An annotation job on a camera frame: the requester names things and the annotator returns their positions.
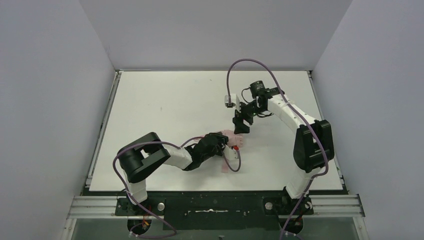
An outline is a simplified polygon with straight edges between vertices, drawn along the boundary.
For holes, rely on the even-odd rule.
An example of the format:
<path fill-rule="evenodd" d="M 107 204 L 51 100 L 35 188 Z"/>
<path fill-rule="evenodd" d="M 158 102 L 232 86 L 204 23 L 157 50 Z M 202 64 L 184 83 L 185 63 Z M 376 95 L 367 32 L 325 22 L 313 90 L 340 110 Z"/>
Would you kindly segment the pink folding umbrella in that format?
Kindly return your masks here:
<path fill-rule="evenodd" d="M 228 145 L 230 147 L 237 146 L 239 149 L 244 146 L 244 136 L 242 134 L 235 134 L 233 130 L 225 129 L 220 131 L 224 136 L 228 137 Z M 221 172 L 228 173 L 229 167 L 225 163 L 225 160 L 222 161 Z"/>

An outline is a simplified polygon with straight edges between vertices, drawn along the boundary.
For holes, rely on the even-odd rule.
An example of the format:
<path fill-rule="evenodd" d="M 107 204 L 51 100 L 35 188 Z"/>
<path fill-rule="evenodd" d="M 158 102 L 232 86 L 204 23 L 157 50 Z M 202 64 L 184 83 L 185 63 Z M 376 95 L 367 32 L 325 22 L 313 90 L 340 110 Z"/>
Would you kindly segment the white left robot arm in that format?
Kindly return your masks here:
<path fill-rule="evenodd" d="M 119 162 L 127 196 L 133 205 L 148 199 L 146 178 L 162 165 L 177 167 L 183 171 L 193 171 L 206 160 L 219 156 L 238 157 L 237 151 L 229 146 L 229 137 L 222 132 L 211 132 L 197 137 L 197 143 L 177 146 L 161 141 L 155 132 L 150 132 L 121 148 L 113 162 L 113 169 L 118 173 Z"/>

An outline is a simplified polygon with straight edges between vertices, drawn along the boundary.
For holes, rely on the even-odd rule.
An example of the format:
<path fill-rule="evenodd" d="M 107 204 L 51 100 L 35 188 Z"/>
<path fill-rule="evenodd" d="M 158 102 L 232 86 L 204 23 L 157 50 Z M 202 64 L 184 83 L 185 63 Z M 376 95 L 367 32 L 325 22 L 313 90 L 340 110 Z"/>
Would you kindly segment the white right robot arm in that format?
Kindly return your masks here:
<path fill-rule="evenodd" d="M 266 88 L 263 81 L 249 86 L 252 102 L 240 101 L 236 94 L 225 96 L 225 105 L 235 108 L 232 122 L 235 134 L 250 133 L 254 117 L 270 112 L 295 134 L 293 159 L 296 164 L 293 177 L 284 190 L 291 199 L 299 199 L 307 192 L 308 184 L 335 156 L 331 124 L 318 120 L 297 107 L 277 87 Z"/>

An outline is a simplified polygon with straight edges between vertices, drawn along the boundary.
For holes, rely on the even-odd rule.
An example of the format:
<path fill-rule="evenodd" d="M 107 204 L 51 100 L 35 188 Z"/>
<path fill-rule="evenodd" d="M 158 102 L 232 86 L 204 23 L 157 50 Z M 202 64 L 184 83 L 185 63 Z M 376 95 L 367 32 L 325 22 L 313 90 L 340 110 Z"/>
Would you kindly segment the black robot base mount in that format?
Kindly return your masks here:
<path fill-rule="evenodd" d="M 283 190 L 255 191 L 150 191 L 140 205 L 119 197 L 115 215 L 128 217 L 127 228 L 135 234 L 161 226 L 178 232 L 194 230 L 276 231 L 292 233 L 303 228 L 304 216 L 314 213 L 306 196 L 299 206 Z"/>

